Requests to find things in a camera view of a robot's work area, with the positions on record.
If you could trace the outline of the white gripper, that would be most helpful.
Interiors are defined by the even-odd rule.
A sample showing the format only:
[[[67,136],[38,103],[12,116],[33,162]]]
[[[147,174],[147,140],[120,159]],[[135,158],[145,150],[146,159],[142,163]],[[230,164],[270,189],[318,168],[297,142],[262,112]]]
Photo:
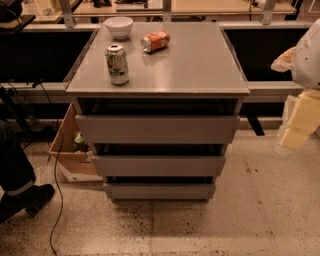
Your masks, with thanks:
[[[282,53],[271,64],[271,69],[286,72],[292,68],[295,47]],[[295,102],[288,127],[281,127],[277,135],[275,150],[280,155],[290,155],[298,151],[320,126],[320,91],[305,90]]]

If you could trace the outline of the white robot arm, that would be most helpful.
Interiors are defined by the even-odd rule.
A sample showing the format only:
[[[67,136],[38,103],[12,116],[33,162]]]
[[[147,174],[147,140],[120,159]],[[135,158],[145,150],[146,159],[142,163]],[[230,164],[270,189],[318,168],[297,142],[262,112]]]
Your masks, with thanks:
[[[290,70],[294,83],[304,88],[297,97],[288,97],[276,151],[292,154],[301,148],[320,126],[320,19],[316,20],[295,47],[286,50],[271,64],[277,72]]]

